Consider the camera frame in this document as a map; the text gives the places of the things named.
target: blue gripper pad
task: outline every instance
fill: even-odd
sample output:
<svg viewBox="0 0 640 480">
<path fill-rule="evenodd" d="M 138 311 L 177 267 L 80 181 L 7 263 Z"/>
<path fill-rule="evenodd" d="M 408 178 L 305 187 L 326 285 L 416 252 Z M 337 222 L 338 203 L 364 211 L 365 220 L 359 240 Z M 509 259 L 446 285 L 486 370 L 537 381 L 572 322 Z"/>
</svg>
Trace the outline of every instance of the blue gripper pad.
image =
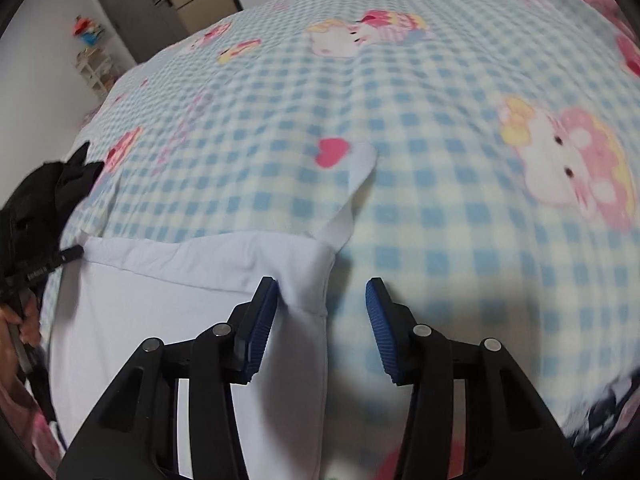
<svg viewBox="0 0 640 480">
<path fill-rule="evenodd" d="M 367 313 L 369 314 L 369 321 L 373 329 L 373 335 L 376 338 L 378 352 L 380 352 L 385 372 L 391 376 L 391 380 L 394 383 L 401 383 L 404 374 L 398 362 L 398 344 L 386 311 L 393 304 L 380 297 L 380 286 L 384 289 L 382 280 L 379 278 L 374 278 L 367 282 L 365 294 Z"/>
<path fill-rule="evenodd" d="M 247 318 L 250 318 L 251 325 L 248 336 L 241 337 L 241 332 L 244 332 L 241 330 L 236 336 L 236 346 L 238 344 L 244 345 L 244 349 L 236 349 L 236 354 L 239 353 L 238 350 L 244 354 L 244 365 L 240 373 L 247 382 L 260 369 L 273 317 L 278 307 L 279 295 L 278 282 L 273 278 L 263 278 L 243 319 L 243 324 L 245 324 Z"/>
</svg>

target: blue and white checkered blanket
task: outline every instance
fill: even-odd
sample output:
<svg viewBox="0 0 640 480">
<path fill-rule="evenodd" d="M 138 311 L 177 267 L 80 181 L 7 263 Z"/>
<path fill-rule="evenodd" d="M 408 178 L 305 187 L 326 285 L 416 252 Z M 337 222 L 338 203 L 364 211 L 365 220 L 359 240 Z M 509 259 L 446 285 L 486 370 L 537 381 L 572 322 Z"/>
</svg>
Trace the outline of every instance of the blue and white checkered blanket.
<svg viewBox="0 0 640 480">
<path fill-rule="evenodd" d="M 373 276 L 449 338 L 500 338 L 562 422 L 640 361 L 640 79 L 618 34 L 580 0 L 240 12 L 117 83 L 76 142 L 107 164 L 63 245 L 313 232 L 367 140 L 378 167 L 328 293 L 323 475 L 372 478 L 401 440 L 408 392 L 383 373 Z"/>
</svg>

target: silver screw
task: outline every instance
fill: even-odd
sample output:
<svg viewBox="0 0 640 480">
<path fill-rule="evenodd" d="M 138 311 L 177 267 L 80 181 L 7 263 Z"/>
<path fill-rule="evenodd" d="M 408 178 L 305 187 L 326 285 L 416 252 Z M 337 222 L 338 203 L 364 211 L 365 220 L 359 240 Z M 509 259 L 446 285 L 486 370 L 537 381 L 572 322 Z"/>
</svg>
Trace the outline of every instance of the silver screw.
<svg viewBox="0 0 640 480">
<path fill-rule="evenodd" d="M 428 337 L 431 335 L 431 327 L 428 325 L 414 326 L 414 334 L 419 337 Z"/>
<path fill-rule="evenodd" d="M 502 348 L 502 344 L 497 339 L 490 337 L 489 339 L 484 340 L 484 347 L 491 352 L 497 352 Z"/>
<path fill-rule="evenodd" d="M 145 339 L 142 343 L 142 349 L 145 352 L 153 352 L 160 348 L 160 340 L 156 337 L 150 337 L 149 339 Z"/>
<path fill-rule="evenodd" d="M 227 323 L 218 323 L 213 326 L 213 335 L 222 336 L 231 333 L 231 327 Z"/>
</svg>

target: bedspread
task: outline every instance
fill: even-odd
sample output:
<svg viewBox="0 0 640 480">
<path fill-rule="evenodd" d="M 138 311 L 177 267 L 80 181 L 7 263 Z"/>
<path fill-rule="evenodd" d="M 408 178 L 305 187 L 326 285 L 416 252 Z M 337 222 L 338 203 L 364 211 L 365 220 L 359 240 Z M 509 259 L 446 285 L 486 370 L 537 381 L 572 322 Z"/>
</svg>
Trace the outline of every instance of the bedspread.
<svg viewBox="0 0 640 480">
<path fill-rule="evenodd" d="M 76 142 L 106 167 L 63 245 L 313 232 L 369 141 L 378 166 L 328 291 L 323 477 L 373 478 L 401 440 L 409 393 L 383 373 L 373 276 L 449 338 L 501 339 L 563 422 L 640 362 L 640 79 L 619 44 L 640 59 L 580 0 L 240 12 L 117 83 Z"/>
</svg>

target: pink heart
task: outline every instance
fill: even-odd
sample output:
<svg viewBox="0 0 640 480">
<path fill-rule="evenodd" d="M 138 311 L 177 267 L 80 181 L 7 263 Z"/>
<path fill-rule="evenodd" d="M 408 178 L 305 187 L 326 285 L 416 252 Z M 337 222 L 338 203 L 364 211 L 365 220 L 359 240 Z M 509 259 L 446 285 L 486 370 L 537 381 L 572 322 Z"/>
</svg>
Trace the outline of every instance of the pink heart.
<svg viewBox="0 0 640 480">
<path fill-rule="evenodd" d="M 349 151 L 349 143 L 340 138 L 322 139 L 318 142 L 320 153 L 316 155 L 316 164 L 321 168 L 332 168 Z"/>
</svg>

